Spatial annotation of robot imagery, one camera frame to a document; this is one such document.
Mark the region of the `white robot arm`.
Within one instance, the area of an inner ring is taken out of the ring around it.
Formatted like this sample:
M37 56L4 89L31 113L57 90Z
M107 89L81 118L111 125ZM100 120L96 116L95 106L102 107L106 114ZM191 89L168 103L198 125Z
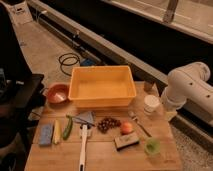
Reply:
M191 100L213 117L213 86L209 85L211 71L203 62L193 62L171 70L168 85L161 94L165 118L171 121L177 110Z

